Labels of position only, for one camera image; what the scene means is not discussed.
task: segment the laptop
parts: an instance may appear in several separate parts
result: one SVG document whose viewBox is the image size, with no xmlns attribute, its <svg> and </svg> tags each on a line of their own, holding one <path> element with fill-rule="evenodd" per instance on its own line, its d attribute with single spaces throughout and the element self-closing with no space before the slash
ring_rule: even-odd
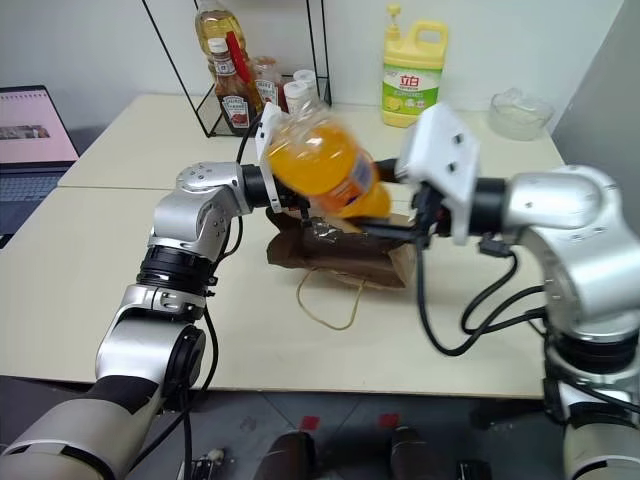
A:
<svg viewBox="0 0 640 480">
<path fill-rule="evenodd" d="M 5 242 L 77 159 L 43 85 L 0 88 L 0 235 Z"/>
</svg>

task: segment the laptop keyboard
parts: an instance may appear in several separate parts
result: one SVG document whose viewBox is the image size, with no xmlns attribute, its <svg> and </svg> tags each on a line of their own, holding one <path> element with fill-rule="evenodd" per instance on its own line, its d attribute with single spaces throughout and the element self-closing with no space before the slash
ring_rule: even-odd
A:
<svg viewBox="0 0 640 480">
<path fill-rule="evenodd" d="M 56 188 L 59 175 L 50 177 L 0 177 L 0 202 L 43 200 Z"/>
</svg>

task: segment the gray floor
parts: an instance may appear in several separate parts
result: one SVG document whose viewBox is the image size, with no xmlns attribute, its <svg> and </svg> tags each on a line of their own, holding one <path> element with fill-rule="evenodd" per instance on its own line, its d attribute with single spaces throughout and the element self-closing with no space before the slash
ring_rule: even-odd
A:
<svg viewBox="0 0 640 480">
<path fill-rule="evenodd" d="M 0 443 L 14 440 L 69 388 L 0 377 Z M 251 479 L 275 438 L 307 427 L 316 441 L 319 478 L 386 480 L 386 442 L 391 426 L 419 430 L 455 479 L 457 459 L 488 461 L 494 480 L 561 480 L 562 431 L 543 414 L 480 431 L 469 412 L 490 401 L 461 398 L 314 393 L 212 392 L 193 414 L 194 456 L 224 448 L 221 480 Z M 171 421 L 159 417 L 151 436 Z M 133 480 L 173 480 L 182 456 L 178 428 L 140 467 Z"/>
</svg>

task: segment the brown paper bag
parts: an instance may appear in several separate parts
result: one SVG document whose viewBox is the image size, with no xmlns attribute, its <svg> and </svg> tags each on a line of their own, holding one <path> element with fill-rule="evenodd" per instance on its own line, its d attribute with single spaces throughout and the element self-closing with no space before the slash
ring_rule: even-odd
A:
<svg viewBox="0 0 640 480">
<path fill-rule="evenodd" d="M 267 210 L 278 233 L 267 247 L 267 260 L 285 268 L 306 268 L 334 273 L 340 280 L 378 288 L 405 288 L 415 268 L 411 245 L 366 233 L 347 233 L 335 222 L 312 217 L 302 226 L 298 218 Z M 393 223 L 407 223 L 397 215 Z"/>
</svg>

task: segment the laptop screen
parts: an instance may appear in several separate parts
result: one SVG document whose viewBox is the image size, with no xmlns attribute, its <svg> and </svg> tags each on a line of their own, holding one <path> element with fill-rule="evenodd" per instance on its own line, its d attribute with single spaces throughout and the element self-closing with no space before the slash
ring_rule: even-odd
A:
<svg viewBox="0 0 640 480">
<path fill-rule="evenodd" d="M 0 165 L 77 159 L 46 88 L 0 89 Z"/>
</svg>

